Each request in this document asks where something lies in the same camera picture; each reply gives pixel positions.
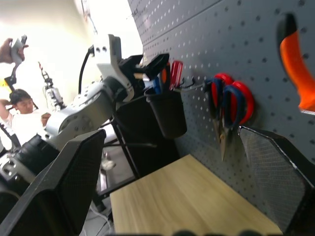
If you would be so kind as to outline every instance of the black plastic cup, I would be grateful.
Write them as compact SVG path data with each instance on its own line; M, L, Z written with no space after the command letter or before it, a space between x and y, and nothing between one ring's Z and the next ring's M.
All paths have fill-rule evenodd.
M156 94L153 88L144 92L166 139L175 139L187 131L184 107L179 92L166 91Z

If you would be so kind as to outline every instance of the hand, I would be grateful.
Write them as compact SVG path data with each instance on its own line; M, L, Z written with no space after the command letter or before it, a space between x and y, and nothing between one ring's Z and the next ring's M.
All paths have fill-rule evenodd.
M43 124L43 126L47 125L47 121L48 121L50 116L51 116L51 114L49 114L49 113L45 113L45 114L41 115L41 123Z
M10 43L13 41L12 38L8 38L5 40L5 42L0 46L0 63L13 63L12 57L11 57L11 47ZM19 49L18 54L22 61L25 60L24 56L24 49L28 48L28 45L24 45L22 48Z

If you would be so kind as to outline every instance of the orange handle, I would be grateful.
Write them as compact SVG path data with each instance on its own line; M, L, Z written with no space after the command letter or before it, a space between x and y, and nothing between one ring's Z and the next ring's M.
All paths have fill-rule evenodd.
M285 26L285 29L290 28L289 35L285 35L280 44L284 68L297 87L301 99L299 108L315 112L315 80L303 62L296 22L292 14L287 14L285 24L292 24L292 26Z

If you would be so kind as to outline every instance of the floor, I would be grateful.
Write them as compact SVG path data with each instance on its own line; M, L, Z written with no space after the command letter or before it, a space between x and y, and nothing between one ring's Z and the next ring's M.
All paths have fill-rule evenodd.
M105 127L105 131L107 135L105 142L111 141L116 138L116 135L110 125ZM110 187L113 184L119 183L129 177L132 177L131 168L121 147L107 147L104 149L104 151L107 151L109 153L109 159L114 161L116 163L116 166L110 171L107 171L106 176L100 176L97 183L98 191L104 190L104 188L106 188L106 186L104 185L104 181L101 181L100 179L104 180L107 177L107 187ZM106 207L106 210L101 214L108 216L108 214L111 212L110 198L103 200L103 203ZM111 231L109 230L108 224L104 225L105 222L106 221L103 218L97 216L91 210L89 210L83 227L86 235L84 231L82 231L80 236L104 236L109 233L114 233L115 229L113 222L111 222Z

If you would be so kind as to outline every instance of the orange tool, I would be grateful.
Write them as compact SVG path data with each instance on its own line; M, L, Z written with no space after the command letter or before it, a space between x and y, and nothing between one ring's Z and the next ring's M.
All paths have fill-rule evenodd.
M283 66L300 95L299 108L304 113L315 115L315 80L303 62L293 14L286 14L279 23L277 36Z

